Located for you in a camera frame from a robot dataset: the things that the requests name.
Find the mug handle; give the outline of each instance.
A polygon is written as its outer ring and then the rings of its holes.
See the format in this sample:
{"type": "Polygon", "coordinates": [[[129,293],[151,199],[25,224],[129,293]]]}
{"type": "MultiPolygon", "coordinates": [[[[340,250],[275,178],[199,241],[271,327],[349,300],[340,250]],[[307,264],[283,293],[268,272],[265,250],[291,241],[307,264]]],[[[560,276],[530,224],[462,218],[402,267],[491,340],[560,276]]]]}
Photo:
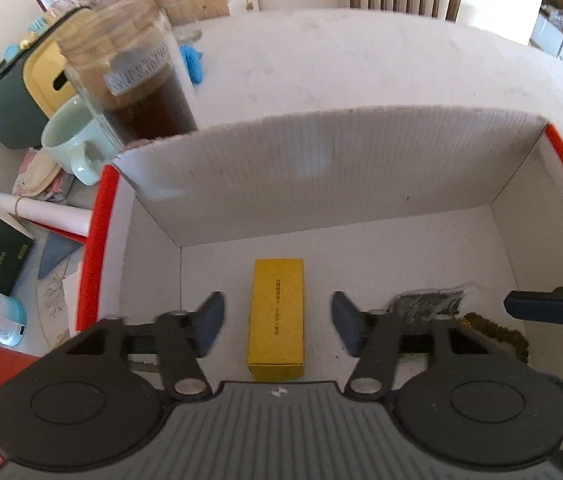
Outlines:
{"type": "Polygon", "coordinates": [[[87,186],[92,186],[99,181],[102,174],[103,162],[98,159],[89,158],[86,155],[86,145],[82,142],[70,151],[70,171],[87,186]]]}

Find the white table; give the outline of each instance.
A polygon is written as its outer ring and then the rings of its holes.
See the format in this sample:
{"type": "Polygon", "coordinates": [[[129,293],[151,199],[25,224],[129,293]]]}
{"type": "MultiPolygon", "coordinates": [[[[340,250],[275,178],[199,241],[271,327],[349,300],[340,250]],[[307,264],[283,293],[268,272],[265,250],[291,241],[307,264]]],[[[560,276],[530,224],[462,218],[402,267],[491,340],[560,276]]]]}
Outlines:
{"type": "Polygon", "coordinates": [[[563,135],[563,63],[455,23],[356,9],[200,22],[205,126],[377,105],[522,110],[563,135]]]}

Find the light green mug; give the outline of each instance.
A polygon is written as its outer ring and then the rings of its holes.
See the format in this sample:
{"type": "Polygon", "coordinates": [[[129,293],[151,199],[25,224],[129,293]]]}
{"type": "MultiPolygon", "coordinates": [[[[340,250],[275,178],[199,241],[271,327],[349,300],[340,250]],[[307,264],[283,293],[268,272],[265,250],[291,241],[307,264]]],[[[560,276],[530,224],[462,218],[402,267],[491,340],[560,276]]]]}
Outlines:
{"type": "Polygon", "coordinates": [[[95,121],[84,99],[75,95],[44,127],[42,146],[63,170],[92,186],[99,181],[104,164],[119,153],[121,142],[95,121]]]}

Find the screw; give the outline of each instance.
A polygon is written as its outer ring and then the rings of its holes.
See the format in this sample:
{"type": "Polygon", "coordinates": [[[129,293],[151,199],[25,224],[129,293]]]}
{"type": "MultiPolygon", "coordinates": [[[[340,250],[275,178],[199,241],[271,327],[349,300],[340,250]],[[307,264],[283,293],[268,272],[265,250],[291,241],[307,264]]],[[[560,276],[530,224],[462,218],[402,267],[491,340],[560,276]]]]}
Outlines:
{"type": "Polygon", "coordinates": [[[175,383],[175,392],[182,395],[199,395],[206,389],[206,383],[199,379],[180,379],[175,383]]]}
{"type": "Polygon", "coordinates": [[[372,395],[381,390],[381,383],[372,377],[357,377],[351,381],[351,390],[356,394],[372,395]]]}

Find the white paper roll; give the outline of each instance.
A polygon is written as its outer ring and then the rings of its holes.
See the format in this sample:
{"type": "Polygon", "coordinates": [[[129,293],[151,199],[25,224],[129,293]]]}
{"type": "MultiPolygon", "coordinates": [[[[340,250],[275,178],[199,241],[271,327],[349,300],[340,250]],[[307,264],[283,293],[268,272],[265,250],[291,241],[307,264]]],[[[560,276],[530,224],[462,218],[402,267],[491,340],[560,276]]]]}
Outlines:
{"type": "Polygon", "coordinates": [[[0,193],[0,207],[16,217],[19,216],[76,235],[88,236],[92,213],[90,209],[53,204],[32,198],[20,198],[8,193],[0,193]]]}

